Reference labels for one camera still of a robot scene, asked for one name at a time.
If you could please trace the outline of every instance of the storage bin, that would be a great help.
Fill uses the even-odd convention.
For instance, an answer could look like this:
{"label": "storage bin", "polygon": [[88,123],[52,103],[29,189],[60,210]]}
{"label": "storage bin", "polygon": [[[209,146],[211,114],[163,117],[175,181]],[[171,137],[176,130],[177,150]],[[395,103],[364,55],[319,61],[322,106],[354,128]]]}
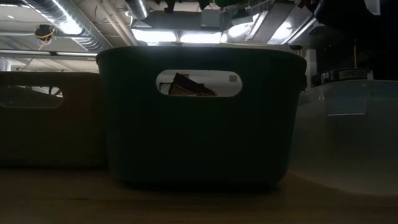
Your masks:
{"label": "storage bin", "polygon": [[[287,170],[306,61],[275,50],[125,47],[97,56],[109,166],[160,185],[275,184]],[[164,70],[237,73],[232,97],[163,95]]]}
{"label": "storage bin", "polygon": [[100,76],[0,72],[0,144],[0,166],[105,166]]}
{"label": "storage bin", "polygon": [[398,82],[331,83],[300,95],[290,168],[339,189],[398,193]]}

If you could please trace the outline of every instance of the handle cutout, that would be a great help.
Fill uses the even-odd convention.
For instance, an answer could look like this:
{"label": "handle cutout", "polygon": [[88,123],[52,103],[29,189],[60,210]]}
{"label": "handle cutout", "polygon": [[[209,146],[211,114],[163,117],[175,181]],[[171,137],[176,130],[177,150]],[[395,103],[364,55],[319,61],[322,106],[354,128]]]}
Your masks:
{"label": "handle cutout", "polygon": [[0,86],[0,105],[5,108],[57,108],[61,89],[52,86]]}
{"label": "handle cutout", "polygon": [[214,70],[164,70],[156,78],[157,89],[170,96],[232,97],[242,89],[238,74]]}

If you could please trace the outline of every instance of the exposed ductwork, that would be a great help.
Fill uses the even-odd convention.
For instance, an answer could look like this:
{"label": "exposed ductwork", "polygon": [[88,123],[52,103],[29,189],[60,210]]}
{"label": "exposed ductwork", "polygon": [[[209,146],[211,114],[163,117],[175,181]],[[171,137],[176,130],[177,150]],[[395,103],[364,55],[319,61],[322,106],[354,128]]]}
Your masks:
{"label": "exposed ductwork", "polygon": [[84,49],[100,52],[112,48],[112,45],[71,0],[23,1],[63,33],[83,36],[72,39]]}
{"label": "exposed ductwork", "polygon": [[146,0],[125,0],[131,15],[135,19],[145,19],[149,15],[149,6]]}

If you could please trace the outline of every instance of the wooden table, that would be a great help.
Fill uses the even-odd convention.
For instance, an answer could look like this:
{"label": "wooden table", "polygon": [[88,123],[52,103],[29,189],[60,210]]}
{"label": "wooden table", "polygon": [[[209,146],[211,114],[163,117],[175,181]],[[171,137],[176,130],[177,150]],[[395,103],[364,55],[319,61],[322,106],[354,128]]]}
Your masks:
{"label": "wooden table", "polygon": [[106,170],[0,170],[0,223],[398,223],[398,195],[342,192],[288,173],[268,193],[134,190]]}

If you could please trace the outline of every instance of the brown storage bin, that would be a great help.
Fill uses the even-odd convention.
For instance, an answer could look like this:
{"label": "brown storage bin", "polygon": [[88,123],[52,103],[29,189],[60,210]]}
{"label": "brown storage bin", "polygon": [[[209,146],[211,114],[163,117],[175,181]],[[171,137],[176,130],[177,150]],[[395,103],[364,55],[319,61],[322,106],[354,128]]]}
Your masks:
{"label": "brown storage bin", "polygon": [[[20,86],[53,86],[63,97]],[[105,166],[100,76],[0,72],[0,166]]]}

